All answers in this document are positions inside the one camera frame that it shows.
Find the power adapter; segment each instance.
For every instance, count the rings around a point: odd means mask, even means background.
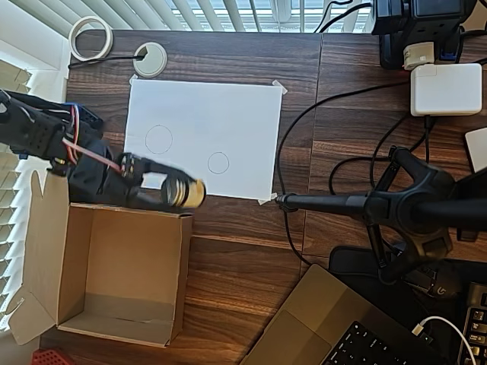
[[[411,73],[411,114],[471,116],[482,110],[482,66],[420,65]]]

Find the black keyboard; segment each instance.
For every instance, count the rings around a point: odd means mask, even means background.
[[[467,305],[469,308],[463,334],[472,349],[476,364],[487,365],[487,286],[472,283]],[[458,364],[473,364],[463,344],[460,349]]]
[[[323,365],[408,365],[410,362],[395,354],[385,341],[353,322],[342,339],[329,353]]]

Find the open cardboard box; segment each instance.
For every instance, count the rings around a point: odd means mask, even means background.
[[[181,331],[190,215],[69,204],[66,178],[32,176],[24,282],[8,306],[25,344],[58,329],[166,347]]]

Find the laptop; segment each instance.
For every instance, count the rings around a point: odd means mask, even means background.
[[[312,265],[240,365],[445,363],[411,331]]]

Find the desk surface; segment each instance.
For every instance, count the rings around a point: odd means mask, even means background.
[[[283,97],[280,137],[293,118],[318,100],[397,79],[400,71],[378,65],[377,38],[362,34],[269,34],[116,31],[111,55],[130,56],[145,41],[161,43],[169,61],[158,78],[270,84],[279,80]],[[100,49],[103,36],[84,33],[78,48]],[[463,61],[481,59],[487,42],[469,41]],[[115,152],[123,149],[129,104],[130,61],[105,62],[72,71],[68,99],[86,104],[105,122],[105,138]],[[484,73],[484,85],[487,79]],[[487,106],[487,92],[484,93]],[[283,150],[288,191],[327,193],[330,170],[340,160],[370,155],[377,141],[409,107],[408,87],[378,90],[336,100],[309,113],[290,134]],[[468,118],[442,118],[431,134],[431,161],[455,177],[469,167],[463,133],[487,125],[483,110]],[[390,137],[391,144],[411,145],[422,133],[422,121],[411,119]],[[424,155],[424,149],[418,150]],[[368,165],[352,164],[336,176],[338,192],[366,191]],[[397,186],[407,184],[401,176]],[[278,181],[275,178],[275,190]],[[291,234],[313,261],[327,264],[337,245],[368,246],[364,228],[345,217],[312,212],[290,214]],[[189,258],[183,333],[168,349],[144,348],[47,332],[41,345],[62,348],[79,365],[231,364],[261,334],[265,324],[306,270],[288,247],[282,213],[274,204],[209,196],[197,211]],[[487,261],[487,236],[477,243],[455,245],[453,255]]]

